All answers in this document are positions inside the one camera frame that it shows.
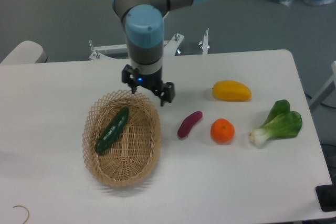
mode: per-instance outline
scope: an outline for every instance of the white stalk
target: white stalk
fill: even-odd
[[[250,131],[248,137],[251,143],[255,144],[257,147],[261,147],[271,136],[265,128],[256,128]]]

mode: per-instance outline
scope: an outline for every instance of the orange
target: orange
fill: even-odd
[[[211,126],[211,137],[219,144],[229,142],[234,134],[234,126],[224,118],[216,120]]]

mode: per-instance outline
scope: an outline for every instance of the green leaf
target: green leaf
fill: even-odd
[[[261,125],[264,126],[265,124],[269,123],[272,121],[276,116],[282,114],[282,113],[287,113],[290,112],[290,104],[287,100],[279,100],[276,101],[270,110],[266,121]]]
[[[272,121],[264,125],[269,133],[269,139],[296,137],[302,127],[301,115],[296,111],[277,115]]]

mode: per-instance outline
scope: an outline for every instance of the floor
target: floor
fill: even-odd
[[[88,60],[89,40],[95,46],[124,44],[111,0],[0,0],[0,6],[0,62],[24,40],[40,44],[51,62]],[[311,7],[296,0],[287,7],[269,0],[209,0],[170,12],[165,39],[183,34],[182,53],[199,54],[207,27],[211,53],[291,51],[309,95],[332,75],[336,3]],[[336,106],[335,91],[325,103]],[[336,144],[336,110],[319,106],[312,117],[320,142]]]

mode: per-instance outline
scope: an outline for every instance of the metal frame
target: metal frame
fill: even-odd
[[[175,56],[175,53],[183,41],[184,36],[182,34],[175,34],[170,41],[165,40],[163,42],[163,56]],[[106,60],[106,59],[116,59],[113,57],[108,57],[106,55],[116,55],[127,53],[127,45],[113,45],[113,46],[101,46],[95,47],[92,41],[89,41],[91,48],[91,55],[89,58],[91,60]]]
[[[327,98],[328,95],[335,89],[336,86],[336,61],[331,64],[333,75],[325,82],[322,88],[312,97],[308,102],[308,106],[311,112],[313,112],[322,101]]]

